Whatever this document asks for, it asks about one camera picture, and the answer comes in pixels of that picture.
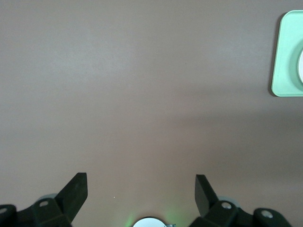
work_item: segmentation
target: white circular part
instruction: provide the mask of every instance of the white circular part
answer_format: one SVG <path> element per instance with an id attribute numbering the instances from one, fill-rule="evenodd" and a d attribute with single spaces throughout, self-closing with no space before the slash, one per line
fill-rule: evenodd
<path id="1" fill-rule="evenodd" d="M 166 227 L 166 225 L 156 218 L 143 218 L 137 221 L 133 227 Z"/>
<path id="2" fill-rule="evenodd" d="M 233 203 L 236 207 L 241 207 L 240 204 L 238 203 L 238 201 L 236 201 L 235 199 L 231 198 L 231 197 L 227 197 L 227 196 L 218 196 L 218 199 L 220 201 L 227 201 L 227 202 L 231 202 Z"/>
<path id="3" fill-rule="evenodd" d="M 262 214 L 264 217 L 266 217 L 266 218 L 273 218 L 273 217 L 274 217 L 273 214 L 270 213 L 268 210 L 263 210 L 263 211 L 261 212 L 261 214 Z"/>
<path id="4" fill-rule="evenodd" d="M 232 206 L 229 204 L 229 203 L 227 203 L 227 202 L 223 202 L 222 204 L 222 207 L 224 208 L 224 209 L 231 209 L 232 208 Z"/>
<path id="5" fill-rule="evenodd" d="M 303 51 L 301 52 L 299 61 L 298 61 L 298 74 L 299 74 L 300 80 L 303 83 Z"/>
<path id="6" fill-rule="evenodd" d="M 0 214 L 5 213 L 6 211 L 8 211 L 8 209 L 7 209 L 7 208 L 2 208 L 2 209 L 0 209 Z"/>
<path id="7" fill-rule="evenodd" d="M 45 207 L 48 205 L 48 201 L 43 201 L 39 204 L 39 207 Z"/>

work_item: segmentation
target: mint green tray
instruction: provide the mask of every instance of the mint green tray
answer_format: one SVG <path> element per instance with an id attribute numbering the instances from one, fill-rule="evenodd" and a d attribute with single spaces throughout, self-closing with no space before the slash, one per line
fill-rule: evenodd
<path id="1" fill-rule="evenodd" d="M 303 96 L 298 61 L 303 50 L 303 10 L 284 15 L 280 24 L 272 91 L 277 96 Z"/>

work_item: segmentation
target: black plastic bracket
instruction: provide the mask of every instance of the black plastic bracket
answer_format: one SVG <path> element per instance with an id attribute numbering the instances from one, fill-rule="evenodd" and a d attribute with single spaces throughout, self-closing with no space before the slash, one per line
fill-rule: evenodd
<path id="1" fill-rule="evenodd" d="M 39 200 L 19 212 L 14 205 L 0 205 L 0 227 L 71 227 L 87 196 L 87 175 L 77 173 L 54 199 Z"/>
<path id="2" fill-rule="evenodd" d="M 220 201 L 205 175 L 196 176 L 195 200 L 200 217 L 190 227 L 291 227 L 275 210 L 258 208 L 251 215 L 229 201 Z"/>

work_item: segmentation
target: green plate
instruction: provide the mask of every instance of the green plate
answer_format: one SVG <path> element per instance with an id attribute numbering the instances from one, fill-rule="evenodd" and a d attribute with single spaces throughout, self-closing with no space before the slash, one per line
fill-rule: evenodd
<path id="1" fill-rule="evenodd" d="M 284 15 L 280 24 L 272 91 L 277 96 L 303 96 L 298 61 L 303 50 L 303 10 Z"/>

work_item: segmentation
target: green light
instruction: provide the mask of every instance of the green light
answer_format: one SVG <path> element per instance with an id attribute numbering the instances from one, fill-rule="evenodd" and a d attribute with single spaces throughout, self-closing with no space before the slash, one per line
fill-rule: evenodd
<path id="1" fill-rule="evenodd" d="M 167 208 L 164 212 L 165 221 L 168 224 L 176 224 L 177 227 L 186 226 L 188 224 L 185 221 L 184 214 L 176 208 Z"/>
<path id="2" fill-rule="evenodd" d="M 134 221 L 135 221 L 134 215 L 133 214 L 129 215 L 124 227 L 131 227 L 134 224 Z"/>

